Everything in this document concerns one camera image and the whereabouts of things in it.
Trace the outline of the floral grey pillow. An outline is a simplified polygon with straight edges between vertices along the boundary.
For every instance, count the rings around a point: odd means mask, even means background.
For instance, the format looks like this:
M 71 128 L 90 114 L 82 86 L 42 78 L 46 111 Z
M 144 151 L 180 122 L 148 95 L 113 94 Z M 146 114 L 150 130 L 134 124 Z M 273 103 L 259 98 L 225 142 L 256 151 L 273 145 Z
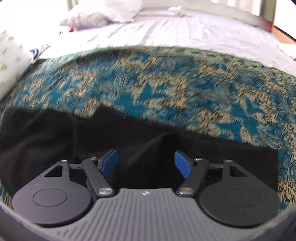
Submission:
M 101 13 L 69 12 L 60 22 L 60 26 L 81 29 L 99 28 L 108 24 Z

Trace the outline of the teal paisley bedspread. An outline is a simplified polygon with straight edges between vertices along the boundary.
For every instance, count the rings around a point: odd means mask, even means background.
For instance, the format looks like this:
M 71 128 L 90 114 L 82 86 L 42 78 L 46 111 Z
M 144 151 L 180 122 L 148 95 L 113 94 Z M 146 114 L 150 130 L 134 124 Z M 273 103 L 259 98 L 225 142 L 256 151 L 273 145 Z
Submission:
M 89 117 L 99 106 L 278 151 L 280 209 L 295 204 L 295 76 L 233 55 L 113 47 L 30 64 L 1 100 Z

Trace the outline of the black pants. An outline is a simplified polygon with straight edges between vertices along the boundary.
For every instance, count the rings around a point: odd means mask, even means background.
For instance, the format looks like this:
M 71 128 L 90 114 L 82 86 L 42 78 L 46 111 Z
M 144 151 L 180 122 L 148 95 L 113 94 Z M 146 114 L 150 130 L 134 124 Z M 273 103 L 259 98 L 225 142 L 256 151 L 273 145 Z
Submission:
M 10 195 L 61 160 L 80 164 L 115 149 L 107 178 L 115 188 L 172 188 L 183 177 L 174 154 L 214 164 L 231 159 L 271 189 L 278 188 L 278 152 L 134 118 L 100 106 L 90 118 L 52 109 L 9 108 L 1 122 L 1 183 Z

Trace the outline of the white pillow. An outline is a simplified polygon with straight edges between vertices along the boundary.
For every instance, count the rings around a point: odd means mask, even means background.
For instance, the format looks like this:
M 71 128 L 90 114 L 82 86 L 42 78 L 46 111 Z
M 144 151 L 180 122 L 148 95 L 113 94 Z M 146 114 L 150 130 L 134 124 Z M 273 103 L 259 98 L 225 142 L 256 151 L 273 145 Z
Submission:
M 98 10 L 111 22 L 130 23 L 141 7 L 141 0 L 99 1 Z

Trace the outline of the leaf print white duvet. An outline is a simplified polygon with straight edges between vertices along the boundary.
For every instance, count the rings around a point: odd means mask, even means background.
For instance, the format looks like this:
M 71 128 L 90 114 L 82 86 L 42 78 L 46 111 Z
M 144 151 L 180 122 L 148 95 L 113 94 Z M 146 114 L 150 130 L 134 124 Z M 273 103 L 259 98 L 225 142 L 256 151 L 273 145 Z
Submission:
M 2 29 L 0 58 L 0 97 L 3 99 L 33 62 L 33 54 L 11 32 Z

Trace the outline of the wooden bed frame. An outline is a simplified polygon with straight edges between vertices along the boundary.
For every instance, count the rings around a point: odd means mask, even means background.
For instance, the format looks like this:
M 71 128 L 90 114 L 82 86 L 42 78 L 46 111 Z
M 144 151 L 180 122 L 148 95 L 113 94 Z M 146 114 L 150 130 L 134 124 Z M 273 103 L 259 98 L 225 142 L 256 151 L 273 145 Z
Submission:
M 274 26 L 273 22 L 265 20 L 263 17 L 259 17 L 259 27 L 265 30 L 268 33 L 271 33 L 278 39 L 281 43 L 284 44 L 295 44 L 295 38 L 287 34 L 285 31 Z

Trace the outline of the small rolled white cloth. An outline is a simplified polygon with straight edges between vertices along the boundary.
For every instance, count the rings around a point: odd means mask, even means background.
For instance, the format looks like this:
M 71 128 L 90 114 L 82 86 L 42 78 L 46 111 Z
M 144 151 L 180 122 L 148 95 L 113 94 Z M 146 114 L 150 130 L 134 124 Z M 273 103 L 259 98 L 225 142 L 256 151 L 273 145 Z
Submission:
M 184 12 L 181 6 L 172 6 L 168 8 L 170 15 L 172 16 L 183 16 Z

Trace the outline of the white bed sheet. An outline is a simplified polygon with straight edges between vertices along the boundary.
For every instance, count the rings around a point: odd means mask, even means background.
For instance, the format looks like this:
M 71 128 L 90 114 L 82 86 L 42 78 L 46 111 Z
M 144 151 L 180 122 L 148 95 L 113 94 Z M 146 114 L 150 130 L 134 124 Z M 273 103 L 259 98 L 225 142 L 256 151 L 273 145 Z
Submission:
M 272 34 L 237 20 L 198 11 L 185 17 L 137 16 L 132 23 L 115 23 L 51 39 L 42 59 L 92 49 L 122 46 L 198 48 L 257 61 L 295 75 L 295 61 L 280 49 Z

